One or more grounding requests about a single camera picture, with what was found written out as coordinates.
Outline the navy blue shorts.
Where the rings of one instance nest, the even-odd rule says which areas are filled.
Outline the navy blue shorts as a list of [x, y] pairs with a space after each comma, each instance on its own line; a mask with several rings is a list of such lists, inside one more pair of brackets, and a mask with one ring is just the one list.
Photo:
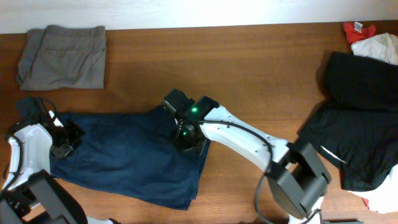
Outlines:
[[177, 124], [160, 106], [141, 114], [60, 113], [84, 130], [82, 142], [50, 173], [79, 186], [176, 210], [196, 199], [210, 141], [183, 154], [166, 141]]

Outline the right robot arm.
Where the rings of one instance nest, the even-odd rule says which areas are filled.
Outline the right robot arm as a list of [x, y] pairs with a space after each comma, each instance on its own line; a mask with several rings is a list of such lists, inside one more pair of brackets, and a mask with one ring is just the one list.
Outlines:
[[275, 202], [289, 214], [289, 223], [325, 222], [320, 207], [331, 175], [310, 143], [266, 134], [206, 96], [194, 101], [178, 93], [165, 97], [163, 106], [174, 116], [179, 134], [187, 141], [221, 143], [262, 171], [254, 196], [254, 207], [262, 220], [265, 216], [259, 209], [259, 195], [268, 183]]

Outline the white cloth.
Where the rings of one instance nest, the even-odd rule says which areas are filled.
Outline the white cloth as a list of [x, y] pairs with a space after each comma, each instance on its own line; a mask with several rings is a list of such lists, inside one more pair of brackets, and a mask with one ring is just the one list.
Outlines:
[[357, 41], [351, 45], [354, 55], [370, 57], [397, 65], [397, 36], [384, 33]]

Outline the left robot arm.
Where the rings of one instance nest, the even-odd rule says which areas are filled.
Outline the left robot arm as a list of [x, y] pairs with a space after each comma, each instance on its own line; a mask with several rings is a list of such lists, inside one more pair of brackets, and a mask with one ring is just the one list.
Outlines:
[[8, 143], [11, 161], [2, 187], [1, 223], [115, 223], [87, 216], [50, 175], [52, 137], [41, 124], [21, 128]]

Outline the black shorts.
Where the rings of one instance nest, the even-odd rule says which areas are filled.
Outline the black shorts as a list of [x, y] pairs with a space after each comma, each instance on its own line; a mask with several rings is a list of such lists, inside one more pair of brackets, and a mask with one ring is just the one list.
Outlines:
[[341, 52], [330, 55], [325, 87], [350, 108], [397, 112], [397, 66]]

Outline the black shirt white stripe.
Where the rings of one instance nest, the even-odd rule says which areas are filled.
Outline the black shirt white stripe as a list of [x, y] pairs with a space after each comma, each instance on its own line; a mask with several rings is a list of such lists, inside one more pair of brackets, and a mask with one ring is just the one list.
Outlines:
[[344, 190], [374, 190], [397, 165], [396, 112], [354, 109], [327, 101], [298, 136], [342, 171]]

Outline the red cloth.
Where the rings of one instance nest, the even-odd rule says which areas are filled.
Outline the red cloth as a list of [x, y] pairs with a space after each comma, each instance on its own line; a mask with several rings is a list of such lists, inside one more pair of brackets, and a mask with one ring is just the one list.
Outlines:
[[343, 30], [349, 44], [374, 37], [377, 34], [377, 29], [374, 25], [363, 28], [360, 22], [345, 22], [343, 24]]

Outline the folded grey shorts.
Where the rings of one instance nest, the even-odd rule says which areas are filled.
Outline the folded grey shorts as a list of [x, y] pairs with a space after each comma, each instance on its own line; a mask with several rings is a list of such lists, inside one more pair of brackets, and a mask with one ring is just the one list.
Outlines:
[[16, 77], [21, 90], [103, 89], [106, 29], [51, 25], [27, 32]]

